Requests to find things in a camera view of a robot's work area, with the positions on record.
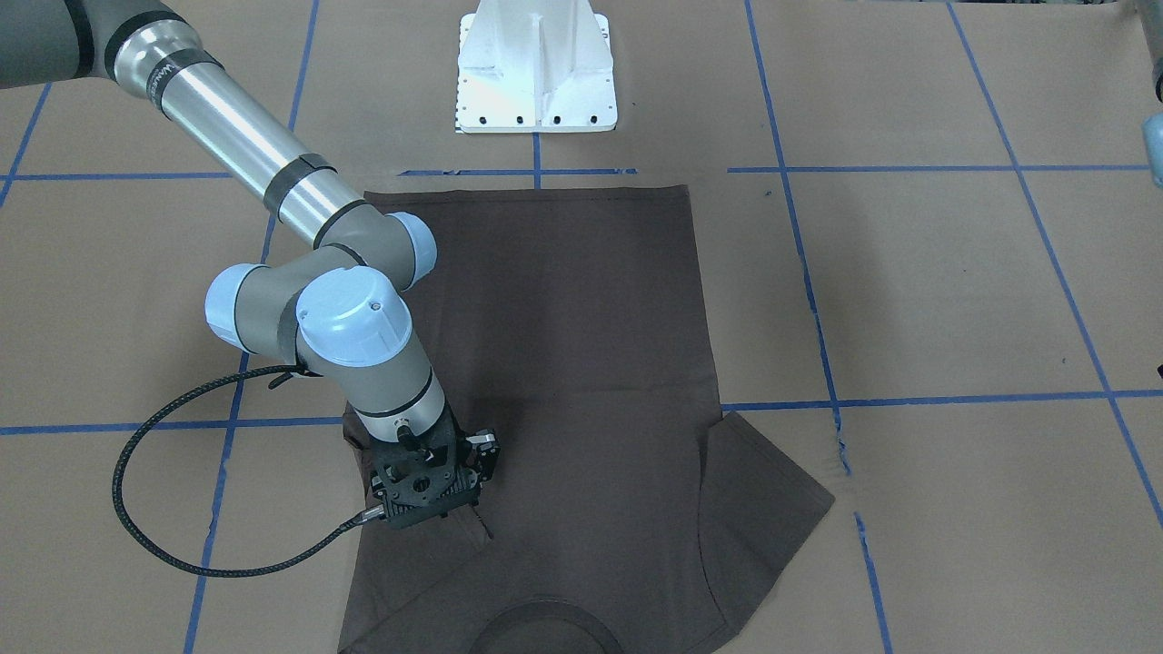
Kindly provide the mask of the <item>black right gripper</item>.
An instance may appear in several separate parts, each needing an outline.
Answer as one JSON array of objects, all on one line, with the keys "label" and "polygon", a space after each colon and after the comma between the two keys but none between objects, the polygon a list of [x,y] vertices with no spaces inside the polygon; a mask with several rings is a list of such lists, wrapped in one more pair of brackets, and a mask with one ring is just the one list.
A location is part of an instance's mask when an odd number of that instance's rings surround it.
[{"label": "black right gripper", "polygon": [[481,500],[481,482],[492,479],[500,445],[494,431],[468,436],[452,411],[444,411],[416,450],[370,436],[368,481],[379,519],[390,529],[411,529],[431,518]]}]

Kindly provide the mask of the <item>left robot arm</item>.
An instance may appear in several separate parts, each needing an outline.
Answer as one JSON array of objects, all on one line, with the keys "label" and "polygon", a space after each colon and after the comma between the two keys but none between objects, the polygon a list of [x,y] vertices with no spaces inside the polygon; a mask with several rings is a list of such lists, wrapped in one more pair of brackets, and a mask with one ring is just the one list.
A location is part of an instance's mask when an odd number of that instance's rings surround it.
[{"label": "left robot arm", "polygon": [[1137,13],[1139,24],[1149,57],[1149,88],[1158,104],[1158,111],[1147,118],[1141,127],[1146,141],[1148,169],[1153,183],[1162,187],[1162,1],[1130,1],[1130,7]]}]

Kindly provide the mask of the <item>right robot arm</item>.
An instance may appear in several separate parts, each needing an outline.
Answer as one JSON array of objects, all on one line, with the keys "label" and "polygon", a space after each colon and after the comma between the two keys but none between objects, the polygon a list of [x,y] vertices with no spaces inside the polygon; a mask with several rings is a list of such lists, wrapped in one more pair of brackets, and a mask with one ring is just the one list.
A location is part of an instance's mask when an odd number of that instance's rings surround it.
[{"label": "right robot arm", "polygon": [[454,418],[404,293],[436,264],[431,228],[381,213],[233,78],[162,1],[5,1],[3,88],[104,79],[150,104],[309,247],[211,282],[211,330],[270,375],[336,381],[365,431],[373,507],[395,529],[475,506],[499,454]]}]

